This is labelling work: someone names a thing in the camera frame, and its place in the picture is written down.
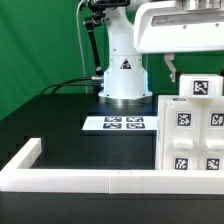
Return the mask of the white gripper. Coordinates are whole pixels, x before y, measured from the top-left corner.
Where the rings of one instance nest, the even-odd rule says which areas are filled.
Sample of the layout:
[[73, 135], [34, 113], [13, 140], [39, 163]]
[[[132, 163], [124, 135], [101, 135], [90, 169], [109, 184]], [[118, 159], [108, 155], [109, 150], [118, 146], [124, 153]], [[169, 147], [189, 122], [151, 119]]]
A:
[[177, 52], [224, 50], [224, 0], [168, 0], [142, 4], [134, 22], [139, 53], [166, 53], [164, 61], [176, 81]]

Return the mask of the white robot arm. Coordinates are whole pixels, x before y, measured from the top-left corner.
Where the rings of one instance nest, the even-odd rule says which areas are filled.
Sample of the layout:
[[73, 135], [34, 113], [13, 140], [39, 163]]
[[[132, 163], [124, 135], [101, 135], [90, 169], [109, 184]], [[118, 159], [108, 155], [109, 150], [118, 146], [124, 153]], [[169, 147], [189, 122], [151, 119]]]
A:
[[221, 94], [219, 75], [185, 74], [173, 65], [177, 53], [224, 50], [224, 0], [81, 0], [95, 61], [99, 98], [119, 104], [152, 97], [144, 54], [163, 54], [179, 94]]

